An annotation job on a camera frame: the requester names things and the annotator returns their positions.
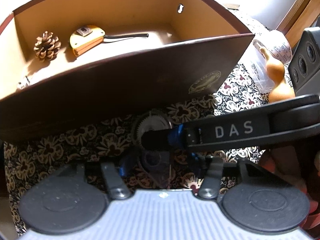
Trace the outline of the clear plastic measuring cup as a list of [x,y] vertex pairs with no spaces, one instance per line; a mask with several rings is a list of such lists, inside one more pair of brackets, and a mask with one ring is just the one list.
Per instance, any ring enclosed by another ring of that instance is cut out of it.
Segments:
[[258,34],[248,48],[250,73],[255,85],[262,94],[274,88],[274,81],[269,72],[283,66],[292,59],[292,49],[286,37],[277,30]]

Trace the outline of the floral patterned tablecloth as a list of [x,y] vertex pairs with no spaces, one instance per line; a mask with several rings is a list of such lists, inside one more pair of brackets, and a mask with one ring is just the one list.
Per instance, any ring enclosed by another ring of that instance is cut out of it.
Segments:
[[[161,106],[163,113],[175,126],[183,122],[205,118],[209,115],[233,113],[267,103],[268,94],[260,94],[254,80],[264,66],[264,58],[250,44],[231,74],[219,90],[200,98]],[[145,113],[122,115],[105,121],[63,131],[60,134],[40,136],[10,144],[4,142],[4,168],[9,192],[12,220],[18,236],[27,231],[20,217],[18,205],[21,197],[32,186],[73,159],[102,161],[103,157],[123,157],[134,146],[135,124]],[[236,150],[220,150],[213,155],[226,162],[248,158],[258,162],[263,151],[257,146]],[[188,167],[186,155],[178,153],[171,164],[169,188],[193,189],[200,187],[202,179]],[[133,165],[133,175],[125,179],[129,189],[155,189],[156,182],[139,167]]]

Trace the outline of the yellow tape measure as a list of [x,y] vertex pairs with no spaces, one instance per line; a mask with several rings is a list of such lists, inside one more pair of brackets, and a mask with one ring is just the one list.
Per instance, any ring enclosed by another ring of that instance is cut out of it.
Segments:
[[69,38],[69,44],[72,48],[73,54],[76,57],[79,57],[103,42],[113,43],[131,38],[148,37],[149,34],[147,33],[107,35],[103,29],[95,25],[85,25],[76,29],[76,31],[72,33]]

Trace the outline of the brown pine cone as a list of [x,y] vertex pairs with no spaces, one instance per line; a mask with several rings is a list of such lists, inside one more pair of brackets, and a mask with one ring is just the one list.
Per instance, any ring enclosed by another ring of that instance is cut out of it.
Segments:
[[52,32],[45,31],[41,36],[37,37],[34,45],[36,58],[40,61],[52,61],[57,57],[61,48],[61,41]]

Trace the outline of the tan gourd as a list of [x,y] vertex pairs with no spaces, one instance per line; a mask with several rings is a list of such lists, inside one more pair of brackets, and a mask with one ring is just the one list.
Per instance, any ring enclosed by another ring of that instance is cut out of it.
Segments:
[[274,87],[268,96],[268,102],[274,103],[295,98],[296,95],[293,88],[285,81],[285,68],[283,63],[274,58],[265,47],[261,47],[260,52],[266,60],[267,75],[274,82]]

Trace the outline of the brown cardboard box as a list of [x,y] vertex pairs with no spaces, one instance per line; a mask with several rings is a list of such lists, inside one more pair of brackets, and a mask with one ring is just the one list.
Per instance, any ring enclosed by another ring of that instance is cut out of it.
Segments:
[[[82,26],[107,35],[76,57],[69,38]],[[37,37],[61,41],[40,61]],[[31,0],[1,24],[1,139],[15,143],[94,120],[216,91],[253,33],[214,0]]]

